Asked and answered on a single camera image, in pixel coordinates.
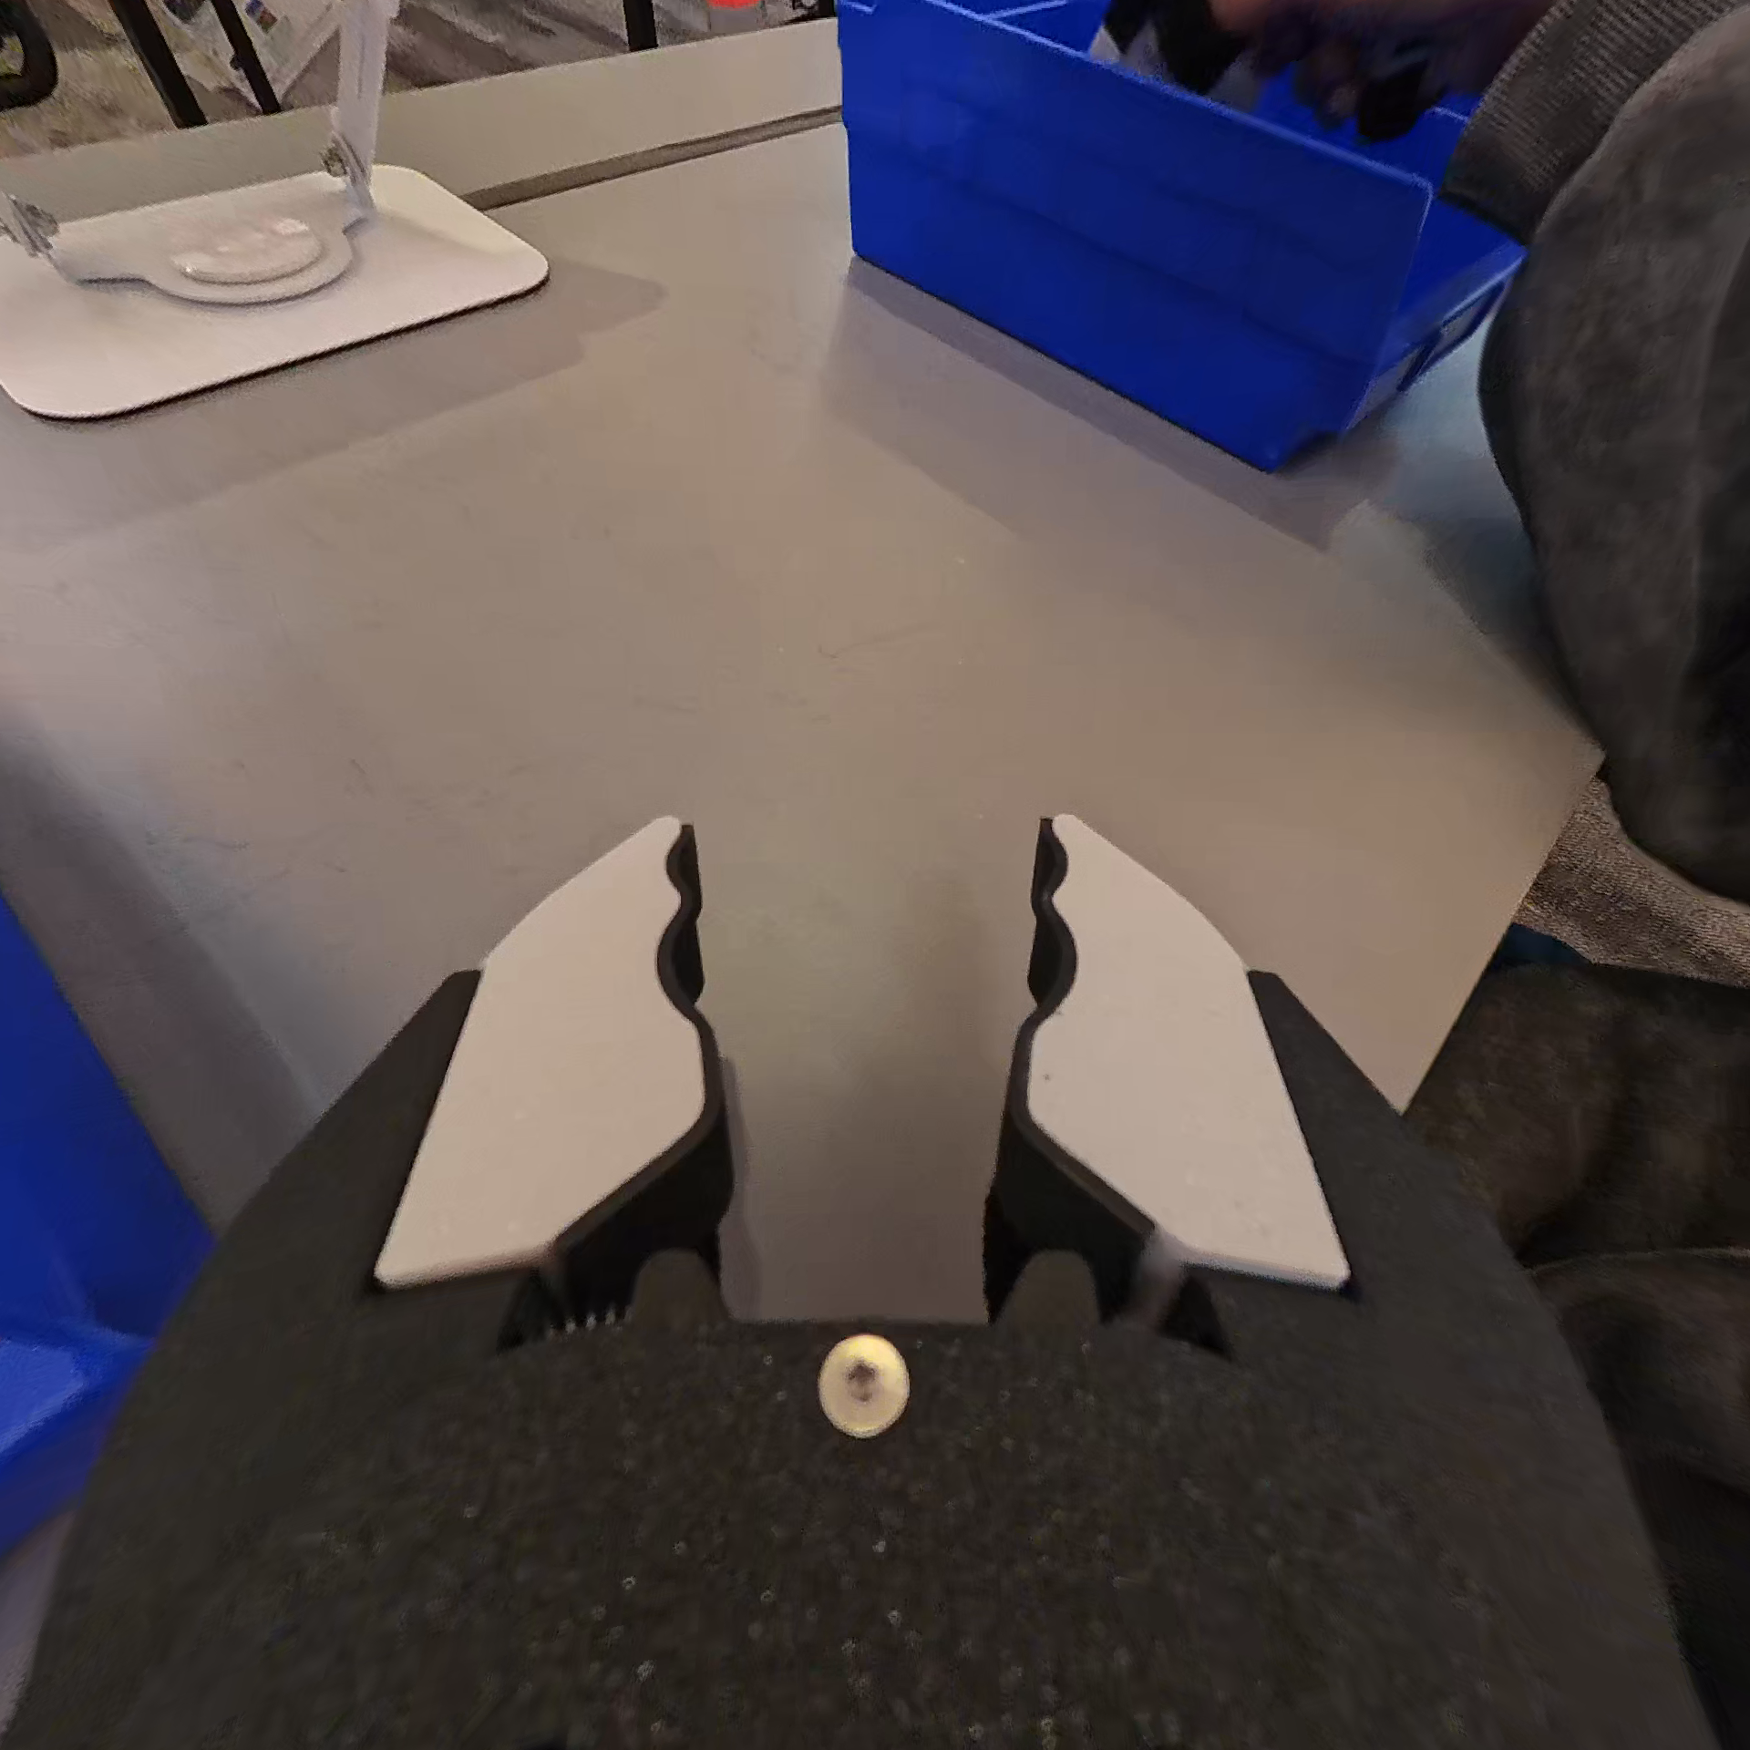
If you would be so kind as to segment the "blue plastic bin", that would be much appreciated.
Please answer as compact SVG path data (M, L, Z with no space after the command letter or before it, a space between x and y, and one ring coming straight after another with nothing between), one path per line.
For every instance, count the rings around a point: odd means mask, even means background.
M2 909L2 1553L82 1494L212 1238Z
M1397 402L1525 257L1291 73L1214 95L1095 51L1104 3L839 3L859 257L1273 473Z

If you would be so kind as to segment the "grey desk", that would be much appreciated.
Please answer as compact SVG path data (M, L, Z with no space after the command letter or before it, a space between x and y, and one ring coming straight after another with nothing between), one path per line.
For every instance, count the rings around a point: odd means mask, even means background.
M679 816L734 1309L973 1320L1039 816L1407 1102L1587 786L1474 345L1253 470L856 261L838 84L823 26L395 101L542 290L4 402L4 894L216 1230Z

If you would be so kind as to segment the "person's body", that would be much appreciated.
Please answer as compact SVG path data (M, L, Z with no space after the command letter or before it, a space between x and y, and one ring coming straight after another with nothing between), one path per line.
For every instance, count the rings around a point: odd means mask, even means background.
M1749 1744L1749 923L1595 779L1416 1089L1599 1400L1721 1745Z

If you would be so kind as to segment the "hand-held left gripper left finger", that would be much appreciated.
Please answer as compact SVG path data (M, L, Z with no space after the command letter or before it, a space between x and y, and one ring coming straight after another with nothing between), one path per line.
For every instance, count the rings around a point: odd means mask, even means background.
M701 1011L702 909L694 829L656 816L487 951L379 1287L536 1276L602 1320L658 1253L694 1253L720 1282L735 1160Z

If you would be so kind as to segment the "white picture poster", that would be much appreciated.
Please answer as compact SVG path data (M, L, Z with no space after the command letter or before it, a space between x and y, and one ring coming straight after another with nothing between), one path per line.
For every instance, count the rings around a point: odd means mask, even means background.
M212 2L154 5L182 69L204 99L225 97L260 115L257 88ZM340 2L231 2L241 36L279 105L294 105L301 79L335 39Z

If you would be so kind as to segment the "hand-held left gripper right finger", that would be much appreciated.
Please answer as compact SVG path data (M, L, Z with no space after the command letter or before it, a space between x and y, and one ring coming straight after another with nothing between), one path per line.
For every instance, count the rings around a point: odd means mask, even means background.
M1195 1272L1350 1286L1253 972L1186 895L1079 816L1044 816L1031 1013L983 1211L996 1318L1072 1253L1099 1320L1171 1323Z

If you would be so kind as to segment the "person's right hand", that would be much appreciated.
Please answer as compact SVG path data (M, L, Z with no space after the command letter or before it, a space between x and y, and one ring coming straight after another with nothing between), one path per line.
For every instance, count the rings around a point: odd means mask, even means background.
M1323 81L1360 84L1387 51L1425 50L1435 81L1478 91L1516 51L1553 2L1211 2L1214 23L1261 65L1308 65Z

